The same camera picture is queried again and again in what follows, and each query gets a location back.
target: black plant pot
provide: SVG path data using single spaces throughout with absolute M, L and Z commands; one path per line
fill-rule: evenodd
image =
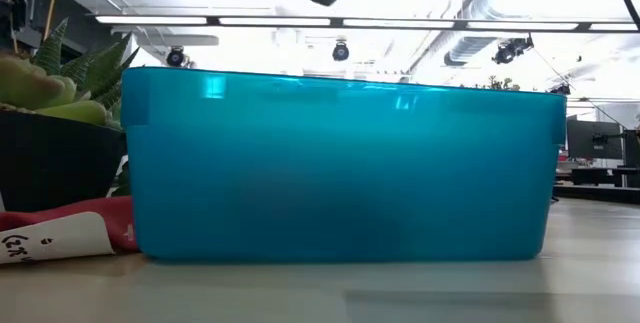
M 37 212 L 106 196 L 126 151 L 123 132 L 37 114 L 0 112 L 0 195 Z

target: office desk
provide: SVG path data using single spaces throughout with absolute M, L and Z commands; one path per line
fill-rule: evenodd
M 640 210 L 579 200 L 525 262 L 0 267 L 2 323 L 637 323 L 638 302 Z
M 638 175 L 638 172 L 638 168 L 574 168 L 571 170 L 571 180 L 576 185 L 613 184 L 622 187 L 622 176 Z
M 639 168 L 612 168 L 611 173 L 614 176 L 626 176 L 625 187 L 640 188 L 640 169 Z

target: computer monitor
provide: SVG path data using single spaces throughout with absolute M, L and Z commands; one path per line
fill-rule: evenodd
M 622 159 L 620 125 L 567 120 L 569 157 Z

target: succulent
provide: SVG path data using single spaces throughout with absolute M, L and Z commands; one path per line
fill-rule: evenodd
M 89 51 L 60 64 L 67 20 L 42 43 L 30 60 L 0 57 L 0 103 L 38 114 L 119 127 L 122 72 L 138 49 L 123 61 L 131 34 L 101 51 Z

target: aloe plant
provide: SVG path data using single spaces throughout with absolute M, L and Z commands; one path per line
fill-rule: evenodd
M 72 104 L 91 99 L 104 106 L 111 119 L 119 119 L 122 72 L 131 65 L 140 48 L 123 61 L 131 40 L 129 33 L 106 49 L 92 49 L 81 57 L 61 65 L 60 52 L 67 25 L 68 21 L 65 19 L 51 32 L 32 58 L 32 63 L 44 69 L 48 76 L 71 78 L 75 83 Z

